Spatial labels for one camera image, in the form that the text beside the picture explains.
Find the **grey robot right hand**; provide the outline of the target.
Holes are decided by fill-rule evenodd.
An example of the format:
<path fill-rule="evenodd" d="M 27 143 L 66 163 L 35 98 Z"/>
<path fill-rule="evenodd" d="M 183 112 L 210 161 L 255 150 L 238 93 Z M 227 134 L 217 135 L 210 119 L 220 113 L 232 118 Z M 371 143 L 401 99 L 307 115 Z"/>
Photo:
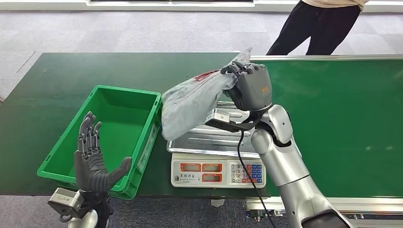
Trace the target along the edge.
<path fill-rule="evenodd" d="M 243 111 L 260 111 L 272 106 L 272 84 L 268 69 L 263 64 L 232 61 L 221 73 L 235 76 L 233 88 L 223 93 Z"/>

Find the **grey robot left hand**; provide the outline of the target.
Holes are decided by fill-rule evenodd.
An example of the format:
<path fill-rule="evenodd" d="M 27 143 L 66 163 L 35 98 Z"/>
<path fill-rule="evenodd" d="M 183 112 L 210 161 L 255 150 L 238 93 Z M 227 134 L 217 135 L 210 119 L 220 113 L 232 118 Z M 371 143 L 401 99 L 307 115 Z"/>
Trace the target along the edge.
<path fill-rule="evenodd" d="M 125 157 L 120 166 L 109 172 L 100 147 L 101 122 L 89 111 L 79 127 L 77 150 L 74 153 L 76 183 L 80 190 L 107 193 L 131 169 L 132 157 Z"/>

